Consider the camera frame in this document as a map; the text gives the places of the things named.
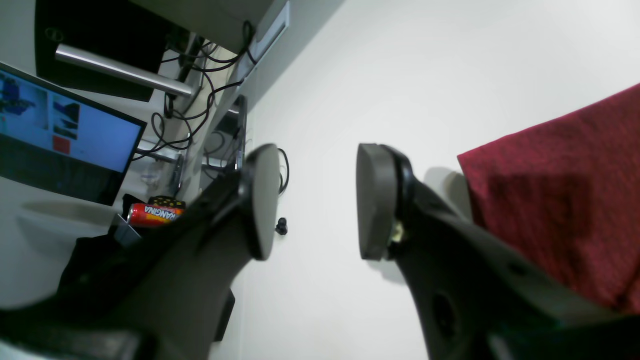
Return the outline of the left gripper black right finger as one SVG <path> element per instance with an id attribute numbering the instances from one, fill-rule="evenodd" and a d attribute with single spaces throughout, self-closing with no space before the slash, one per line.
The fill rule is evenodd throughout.
<path id="1" fill-rule="evenodd" d="M 361 143 L 359 255 L 392 261 L 413 297 L 431 360 L 637 360 L 639 317 L 592 303 L 413 174 L 403 153 Z"/>

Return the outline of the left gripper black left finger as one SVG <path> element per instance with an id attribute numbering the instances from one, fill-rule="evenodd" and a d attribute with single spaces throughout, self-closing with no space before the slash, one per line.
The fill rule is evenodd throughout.
<path id="1" fill-rule="evenodd" d="M 1 312 L 3 360 L 205 360 L 231 285 L 274 246 L 280 152 L 261 145 L 178 219 L 57 294 Z"/>

